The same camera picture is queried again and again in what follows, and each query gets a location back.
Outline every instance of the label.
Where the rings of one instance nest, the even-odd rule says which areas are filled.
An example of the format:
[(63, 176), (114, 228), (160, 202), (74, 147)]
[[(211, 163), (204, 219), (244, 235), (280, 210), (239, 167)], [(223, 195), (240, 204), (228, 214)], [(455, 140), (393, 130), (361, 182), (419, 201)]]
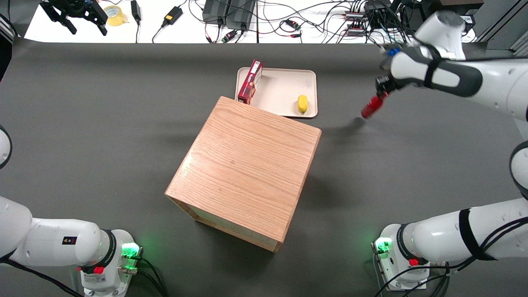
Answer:
[(65, 236), (62, 239), (62, 245), (75, 245), (76, 242), (77, 242), (77, 237), (73, 237), (73, 236)]
[(84, 282), (89, 284), (104, 283), (106, 281), (106, 274), (85, 274)]
[(464, 22), (468, 24), (473, 24), (473, 20), (469, 15), (461, 15), (460, 17), (462, 18), (462, 20), (464, 20)]
[(255, 73), (257, 72), (257, 69), (259, 69), (259, 65), (260, 65), (260, 62), (255, 62), (255, 64), (253, 65), (253, 68), (251, 68), (251, 73)]

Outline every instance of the yellow tape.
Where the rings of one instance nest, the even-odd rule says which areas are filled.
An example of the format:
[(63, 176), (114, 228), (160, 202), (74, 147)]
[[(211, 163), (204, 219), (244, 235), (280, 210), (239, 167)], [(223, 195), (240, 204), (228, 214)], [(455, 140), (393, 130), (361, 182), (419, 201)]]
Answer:
[(127, 22), (127, 17), (123, 14), (123, 11), (119, 6), (110, 5), (104, 10), (106, 15), (108, 15), (106, 23), (109, 26), (119, 26)]

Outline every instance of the tray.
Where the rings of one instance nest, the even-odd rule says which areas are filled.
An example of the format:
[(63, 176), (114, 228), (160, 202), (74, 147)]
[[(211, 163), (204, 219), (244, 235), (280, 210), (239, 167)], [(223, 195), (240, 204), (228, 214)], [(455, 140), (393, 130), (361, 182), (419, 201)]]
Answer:
[[(249, 67), (238, 70), (235, 98), (246, 79)], [(297, 97), (308, 97), (308, 110), (297, 110)], [(251, 106), (279, 116), (314, 118), (317, 116), (317, 80), (311, 70), (263, 68), (262, 78), (251, 100)]]

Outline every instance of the dark gray table surface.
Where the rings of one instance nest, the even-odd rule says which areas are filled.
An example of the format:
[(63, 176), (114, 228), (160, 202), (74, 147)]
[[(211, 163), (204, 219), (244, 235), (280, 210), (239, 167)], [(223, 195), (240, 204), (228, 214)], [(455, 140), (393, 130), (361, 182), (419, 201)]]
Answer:
[[(193, 221), (163, 193), (240, 67), (317, 74), (323, 130), (276, 255)], [(436, 91), (394, 93), (373, 119), (381, 60), (369, 45), (43, 44), (21, 41), (0, 83), (14, 152), (0, 194), (39, 218), (125, 229), (171, 296), (373, 296), (370, 241), (391, 223), (520, 197), (508, 171), (511, 118)], [(478, 262), (447, 296), (521, 296), (525, 259)], [(40, 268), (71, 285), (66, 268)], [(1, 296), (65, 296), (0, 268)], [(418, 292), (416, 296), (426, 296)], [(156, 296), (140, 276), (129, 296)]]

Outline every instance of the wood grain surface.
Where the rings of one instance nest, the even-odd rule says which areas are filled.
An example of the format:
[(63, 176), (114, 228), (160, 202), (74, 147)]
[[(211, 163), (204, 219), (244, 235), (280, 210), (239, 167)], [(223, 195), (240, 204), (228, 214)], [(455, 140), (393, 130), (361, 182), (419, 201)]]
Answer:
[(284, 242), (320, 135), (220, 97), (165, 194)]

